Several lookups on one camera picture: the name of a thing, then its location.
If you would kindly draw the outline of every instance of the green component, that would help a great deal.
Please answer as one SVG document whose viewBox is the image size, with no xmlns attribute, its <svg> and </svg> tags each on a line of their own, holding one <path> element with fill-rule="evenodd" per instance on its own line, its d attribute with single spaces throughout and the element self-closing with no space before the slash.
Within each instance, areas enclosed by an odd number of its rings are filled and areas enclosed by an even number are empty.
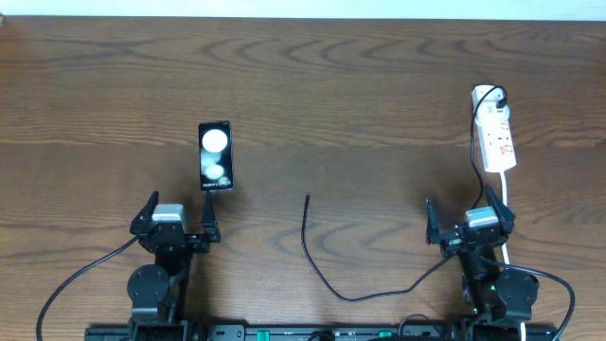
<svg viewBox="0 0 606 341">
<path fill-rule="evenodd" d="M 269 341 L 269 332 L 257 332 L 257 341 Z"/>
</svg>

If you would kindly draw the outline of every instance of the white circle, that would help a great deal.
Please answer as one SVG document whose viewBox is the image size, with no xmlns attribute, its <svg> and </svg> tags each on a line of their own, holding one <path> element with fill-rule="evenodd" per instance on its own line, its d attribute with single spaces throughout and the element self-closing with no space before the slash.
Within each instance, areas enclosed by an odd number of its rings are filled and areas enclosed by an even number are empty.
<svg viewBox="0 0 606 341">
<path fill-rule="evenodd" d="M 202 147 L 211 153 L 218 153 L 227 147 L 227 135 L 219 129 L 213 129 L 202 136 Z"/>
<path fill-rule="evenodd" d="M 219 165 L 208 166 L 205 170 L 205 175 L 210 180 L 217 180 L 222 177 L 224 173 L 225 170 Z"/>
</svg>

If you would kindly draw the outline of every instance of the wooden tabletop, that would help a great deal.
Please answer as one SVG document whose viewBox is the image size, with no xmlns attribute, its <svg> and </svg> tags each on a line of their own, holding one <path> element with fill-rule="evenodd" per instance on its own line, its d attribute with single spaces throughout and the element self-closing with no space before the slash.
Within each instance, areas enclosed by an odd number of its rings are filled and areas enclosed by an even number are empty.
<svg viewBox="0 0 606 341">
<path fill-rule="evenodd" d="M 483 21 L 9 17 L 0 27 L 0 334 L 31 340 L 72 273 L 131 238 L 153 190 L 200 221 L 197 125 L 230 120 L 235 188 L 214 196 L 223 240 L 192 268 L 187 311 L 251 324 L 399 323 L 469 314 L 456 260 L 424 241 L 425 198 L 462 220 L 472 88 L 506 86 L 518 166 L 511 261 L 577 293 L 564 339 L 606 324 L 606 25 Z M 498 191 L 498 175 L 485 179 Z M 134 245 L 73 282 L 45 340 L 131 315 Z M 533 322 L 568 294 L 540 278 Z"/>
</svg>

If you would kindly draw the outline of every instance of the white power strip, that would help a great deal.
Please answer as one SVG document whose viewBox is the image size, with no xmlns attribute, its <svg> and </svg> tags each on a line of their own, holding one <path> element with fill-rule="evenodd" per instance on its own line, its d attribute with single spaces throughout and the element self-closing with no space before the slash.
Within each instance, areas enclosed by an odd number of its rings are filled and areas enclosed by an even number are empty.
<svg viewBox="0 0 606 341">
<path fill-rule="evenodd" d="M 472 91 L 473 109 L 478 101 L 494 86 L 478 85 Z M 497 102 L 505 96 L 495 89 L 482 100 L 477 109 L 475 124 L 480 137 L 484 171 L 507 171 L 516 165 L 511 130 L 509 129 L 509 107 L 497 108 Z"/>
</svg>

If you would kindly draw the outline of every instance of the white background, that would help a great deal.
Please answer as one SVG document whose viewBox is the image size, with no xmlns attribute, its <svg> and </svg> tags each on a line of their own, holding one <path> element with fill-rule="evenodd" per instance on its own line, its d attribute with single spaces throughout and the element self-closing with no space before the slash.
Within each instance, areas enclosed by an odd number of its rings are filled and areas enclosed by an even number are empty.
<svg viewBox="0 0 606 341">
<path fill-rule="evenodd" d="M 606 0 L 0 0 L 5 15 L 606 20 Z"/>
</svg>

